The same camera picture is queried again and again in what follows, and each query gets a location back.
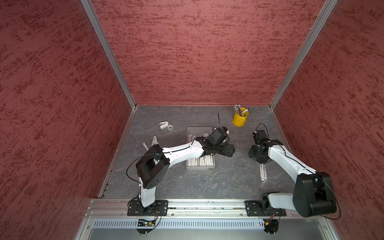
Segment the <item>translucent plastic storage box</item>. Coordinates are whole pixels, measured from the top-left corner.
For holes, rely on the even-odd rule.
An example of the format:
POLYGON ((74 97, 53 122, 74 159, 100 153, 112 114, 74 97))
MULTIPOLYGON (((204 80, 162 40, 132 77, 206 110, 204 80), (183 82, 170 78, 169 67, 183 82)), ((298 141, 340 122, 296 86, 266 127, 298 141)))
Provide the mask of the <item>translucent plastic storage box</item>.
MULTIPOLYGON (((196 137, 207 137, 213 132, 212 127, 187 127, 187 142, 191 142, 196 137)), ((187 170, 213 170, 215 168, 214 156, 203 156, 200 158, 192 158, 186 161, 187 170)))

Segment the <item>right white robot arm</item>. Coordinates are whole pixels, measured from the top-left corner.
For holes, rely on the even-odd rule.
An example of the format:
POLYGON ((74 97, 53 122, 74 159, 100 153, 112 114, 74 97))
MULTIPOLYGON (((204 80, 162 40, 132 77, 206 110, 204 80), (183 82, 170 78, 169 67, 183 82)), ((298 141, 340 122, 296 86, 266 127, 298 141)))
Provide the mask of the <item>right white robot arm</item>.
POLYGON ((278 210, 297 212, 303 218, 322 216, 339 220, 342 216, 334 193, 332 178, 325 172, 309 167, 278 140, 270 140, 264 130, 253 132, 255 144, 248 152, 249 157, 261 165, 277 163, 294 181, 292 193, 270 192, 258 201, 260 213, 272 216, 278 210))

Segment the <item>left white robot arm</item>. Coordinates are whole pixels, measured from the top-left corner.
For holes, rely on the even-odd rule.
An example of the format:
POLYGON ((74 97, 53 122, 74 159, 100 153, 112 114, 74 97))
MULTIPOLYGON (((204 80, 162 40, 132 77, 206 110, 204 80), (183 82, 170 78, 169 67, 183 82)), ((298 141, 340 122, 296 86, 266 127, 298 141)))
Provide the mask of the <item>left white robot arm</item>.
POLYGON ((205 156, 222 155, 232 157, 235 146, 229 143, 229 130, 216 128, 211 134, 197 136, 191 142, 176 147, 162 148, 159 144, 150 147, 147 152, 132 161, 135 165, 137 179, 130 177, 127 167, 126 175, 139 184, 140 191, 136 199, 143 208, 151 207, 156 201, 156 187, 162 182, 168 169, 189 159, 205 156))

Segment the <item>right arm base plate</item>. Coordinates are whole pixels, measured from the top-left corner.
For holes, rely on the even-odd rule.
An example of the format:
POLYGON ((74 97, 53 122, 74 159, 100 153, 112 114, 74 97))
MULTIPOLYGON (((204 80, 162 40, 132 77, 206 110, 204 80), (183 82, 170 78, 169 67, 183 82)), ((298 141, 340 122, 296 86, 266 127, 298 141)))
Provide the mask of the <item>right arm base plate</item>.
POLYGON ((244 201, 245 209, 248 217, 286 217, 287 213, 284 209, 273 208, 267 200, 244 201))

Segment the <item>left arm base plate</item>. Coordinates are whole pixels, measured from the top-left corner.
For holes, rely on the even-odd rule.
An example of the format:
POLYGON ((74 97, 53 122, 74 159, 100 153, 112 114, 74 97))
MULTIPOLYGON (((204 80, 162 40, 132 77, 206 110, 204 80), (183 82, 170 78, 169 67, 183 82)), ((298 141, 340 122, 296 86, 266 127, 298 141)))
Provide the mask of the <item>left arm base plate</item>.
POLYGON ((127 216, 136 217, 160 217, 166 216, 168 212, 169 201, 155 200, 155 202, 148 207, 143 207, 138 199, 133 199, 128 202, 127 216))

